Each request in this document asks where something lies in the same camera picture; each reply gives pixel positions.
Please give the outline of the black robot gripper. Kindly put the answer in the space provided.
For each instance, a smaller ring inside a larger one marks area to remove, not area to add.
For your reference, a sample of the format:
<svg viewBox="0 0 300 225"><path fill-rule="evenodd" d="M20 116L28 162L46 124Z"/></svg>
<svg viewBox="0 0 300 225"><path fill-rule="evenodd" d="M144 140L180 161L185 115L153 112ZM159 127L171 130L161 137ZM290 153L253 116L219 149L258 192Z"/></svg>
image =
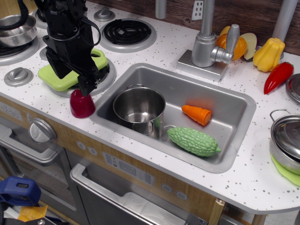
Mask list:
<svg viewBox="0 0 300 225"><path fill-rule="evenodd" d="M95 23L86 16L74 19L72 14L45 13L47 22L46 57L59 79L71 71L79 72L78 85L83 96L98 86L99 70L91 58L94 47L92 28Z"/></svg>

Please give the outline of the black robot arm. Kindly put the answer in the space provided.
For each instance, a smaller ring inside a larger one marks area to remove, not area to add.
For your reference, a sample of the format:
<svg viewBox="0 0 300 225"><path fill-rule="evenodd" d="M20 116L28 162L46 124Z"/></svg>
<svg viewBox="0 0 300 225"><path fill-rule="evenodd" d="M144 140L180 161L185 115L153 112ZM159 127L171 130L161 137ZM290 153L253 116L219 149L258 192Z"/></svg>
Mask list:
<svg viewBox="0 0 300 225"><path fill-rule="evenodd" d="M55 74L64 78L71 71L78 76L78 85L83 96L89 95L101 80L102 75L91 57L94 42L92 28L96 24L84 14L84 0L37 0L35 2L47 23L46 57Z"/></svg>

